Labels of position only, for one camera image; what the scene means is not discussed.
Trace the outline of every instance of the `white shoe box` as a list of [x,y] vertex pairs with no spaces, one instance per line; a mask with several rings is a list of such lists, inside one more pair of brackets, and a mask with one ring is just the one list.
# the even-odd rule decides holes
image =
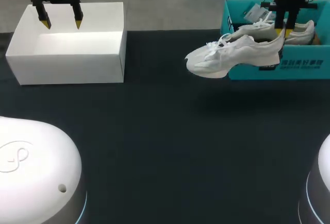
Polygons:
[[46,4],[45,9],[51,29],[28,5],[6,53],[21,85],[124,82],[123,3],[82,3],[80,29],[70,5]]

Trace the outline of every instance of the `white sneaker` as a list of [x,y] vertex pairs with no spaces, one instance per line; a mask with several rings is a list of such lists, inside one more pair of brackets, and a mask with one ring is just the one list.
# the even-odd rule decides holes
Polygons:
[[225,34],[219,41],[207,43],[188,54],[187,69],[201,77],[223,78],[237,64],[258,67],[279,64],[278,52],[283,47],[284,29],[279,36],[271,24],[258,31],[238,31]]
[[310,20],[306,24],[296,23],[294,30],[289,34],[284,44],[308,45],[312,43],[315,35],[314,21]]
[[[264,20],[253,24],[242,25],[234,33],[236,36],[250,35],[255,38],[262,37],[263,31],[269,32],[269,29],[274,30],[274,21],[268,21],[268,17],[272,12],[269,12]],[[308,45],[311,44],[315,35],[315,24],[313,20],[308,21],[306,24],[296,23],[294,30],[289,34],[284,44],[287,45]]]

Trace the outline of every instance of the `logo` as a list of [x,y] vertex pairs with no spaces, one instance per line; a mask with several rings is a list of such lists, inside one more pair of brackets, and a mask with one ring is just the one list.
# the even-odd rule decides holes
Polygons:
[[230,16],[228,16],[228,18],[227,18],[227,24],[228,24],[228,30],[230,30],[231,27],[233,26],[233,23],[232,23],[232,20],[231,20]]
[[10,173],[17,171],[21,162],[29,157],[28,141],[16,140],[0,146],[0,172]]

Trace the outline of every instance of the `black tabletop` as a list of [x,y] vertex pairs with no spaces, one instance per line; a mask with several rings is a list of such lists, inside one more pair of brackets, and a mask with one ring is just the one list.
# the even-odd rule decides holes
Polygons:
[[125,83],[18,85],[0,35],[0,115],[76,143],[91,223],[290,223],[330,133],[330,81],[190,74],[217,30],[129,32]]

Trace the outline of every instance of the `blue box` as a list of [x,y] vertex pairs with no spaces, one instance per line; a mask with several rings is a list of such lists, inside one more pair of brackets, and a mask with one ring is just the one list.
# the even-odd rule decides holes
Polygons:
[[[255,4],[264,0],[226,0],[221,33],[233,33],[235,24],[249,24],[244,16]],[[283,57],[276,67],[259,68],[237,65],[230,79],[329,79],[330,78],[330,1],[314,1],[318,9],[301,9],[298,23],[313,20],[321,45],[285,45]]]

